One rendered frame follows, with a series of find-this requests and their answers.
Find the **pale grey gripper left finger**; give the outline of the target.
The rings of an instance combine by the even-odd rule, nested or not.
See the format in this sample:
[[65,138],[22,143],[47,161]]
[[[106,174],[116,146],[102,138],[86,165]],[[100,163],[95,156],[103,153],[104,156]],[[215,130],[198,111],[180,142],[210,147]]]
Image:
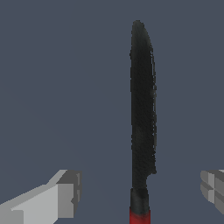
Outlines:
[[59,170],[38,186],[0,205],[0,224],[54,224],[73,218],[82,195],[82,171]]

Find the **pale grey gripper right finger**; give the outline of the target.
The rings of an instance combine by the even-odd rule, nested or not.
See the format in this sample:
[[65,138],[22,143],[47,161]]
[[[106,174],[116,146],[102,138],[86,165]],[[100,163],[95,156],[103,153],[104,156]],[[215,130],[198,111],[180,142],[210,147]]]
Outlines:
[[200,178],[202,195],[224,214],[224,170],[201,171]]

